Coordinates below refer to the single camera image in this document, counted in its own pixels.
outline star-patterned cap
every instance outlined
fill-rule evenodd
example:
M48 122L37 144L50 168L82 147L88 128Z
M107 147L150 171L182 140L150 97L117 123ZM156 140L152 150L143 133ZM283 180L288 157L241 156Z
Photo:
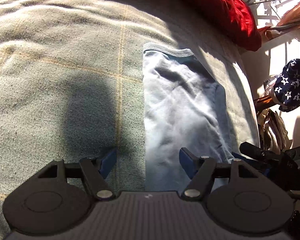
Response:
M300 59L291 60L273 86L272 97L280 102L279 110L290 112L300 106Z

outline black robotic device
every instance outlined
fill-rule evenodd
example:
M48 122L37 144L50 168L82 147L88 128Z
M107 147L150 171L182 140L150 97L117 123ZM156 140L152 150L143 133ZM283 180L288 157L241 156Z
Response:
M182 148L180 164L191 181L181 196L174 191L115 196L105 178L116 163L116 148L79 163L54 160L5 199L7 240L292 239L287 232L297 216L294 196L285 192L289 185L279 187L265 175L281 172L282 163L298 169L293 159L300 155L269 161L278 155L244 147L255 159L236 155L231 164ZM67 178L80 178L85 191ZM211 192L215 178L229 178L229 183Z

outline red pillow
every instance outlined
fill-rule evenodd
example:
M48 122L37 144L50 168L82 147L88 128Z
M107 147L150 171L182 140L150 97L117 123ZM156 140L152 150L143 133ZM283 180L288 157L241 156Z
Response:
M197 7L208 21L247 50L261 47L261 36L250 8L242 0L186 0Z

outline ribbed gray surface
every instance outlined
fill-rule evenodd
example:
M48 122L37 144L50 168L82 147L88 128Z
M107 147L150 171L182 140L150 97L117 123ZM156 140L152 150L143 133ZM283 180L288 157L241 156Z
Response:
M123 192L111 202L99 203L90 216L68 232L47 237L12 233L7 240L90 239L250 239L216 225L199 203L182 201L175 192ZM290 239L281 232L251 239Z

